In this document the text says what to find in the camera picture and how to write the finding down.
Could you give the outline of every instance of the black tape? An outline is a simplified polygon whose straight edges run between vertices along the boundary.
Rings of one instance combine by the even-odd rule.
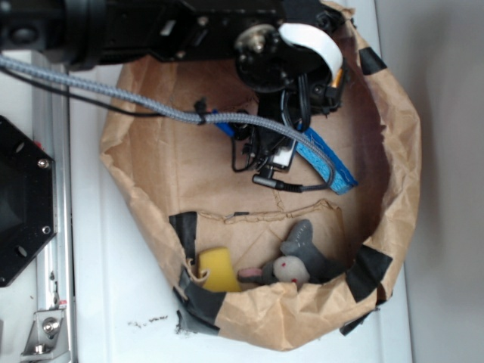
[[[195,261],[195,238],[197,237],[197,212],[180,213],[169,217],[188,259]]]
[[[360,49],[360,63],[361,71],[365,76],[370,76],[376,72],[386,69],[386,64],[382,61],[380,56],[373,50],[373,48]]]
[[[356,302],[373,293],[392,261],[392,257],[384,253],[365,245],[361,246],[355,264],[346,273],[346,283]]]
[[[219,335],[220,329],[215,325],[207,324],[205,321],[190,314],[185,308],[180,307],[176,312],[178,316],[178,325],[176,333],[181,333],[182,330],[190,331],[192,333],[202,333],[208,335]]]
[[[180,277],[180,287],[184,290],[188,298],[188,300],[185,300],[175,292],[180,302],[181,314],[185,316],[185,319],[187,316],[186,313],[189,313],[197,318],[196,322],[198,324],[203,322],[205,328],[211,327],[212,330],[217,330],[215,320],[217,319],[217,314],[222,307],[227,293],[213,293],[197,286],[190,280],[185,270]]]
[[[354,331],[354,329],[359,326],[360,324],[363,324],[363,321],[371,314],[372,312],[369,312],[365,315],[363,315],[362,317],[354,320],[354,321],[351,321],[350,323],[348,324],[345,324],[343,327],[340,328],[340,333],[344,336],[347,336],[349,333],[351,333],[352,331]]]

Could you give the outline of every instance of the metal bracket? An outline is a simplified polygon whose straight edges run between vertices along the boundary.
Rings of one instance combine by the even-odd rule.
[[[70,360],[64,310],[36,312],[20,361],[46,361],[64,354]]]

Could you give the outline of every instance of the white wall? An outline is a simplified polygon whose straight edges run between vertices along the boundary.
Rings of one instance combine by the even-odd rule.
[[[484,1],[376,3],[383,59],[422,119],[414,360],[484,361]]]

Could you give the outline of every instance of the stuffed mouse toy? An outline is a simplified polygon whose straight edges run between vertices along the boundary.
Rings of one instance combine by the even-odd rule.
[[[283,256],[262,268],[243,268],[238,272],[240,282],[273,284],[293,282],[298,289],[307,282],[322,284],[342,274],[341,263],[326,258],[312,243],[312,223],[308,219],[297,222],[281,245]]]

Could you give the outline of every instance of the blue foam strip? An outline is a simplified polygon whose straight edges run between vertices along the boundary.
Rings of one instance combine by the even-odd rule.
[[[331,189],[336,194],[345,194],[351,188],[358,185],[358,182],[353,178],[349,170],[344,166],[343,162],[337,155],[326,145],[323,138],[313,129],[309,128],[305,132],[305,135],[312,141],[312,143],[321,149],[334,164],[334,180],[331,185]],[[313,168],[319,173],[319,175],[327,180],[330,176],[330,168],[321,158],[317,157],[316,154],[308,149],[302,144],[297,144],[296,151],[301,155],[308,163],[312,165]]]

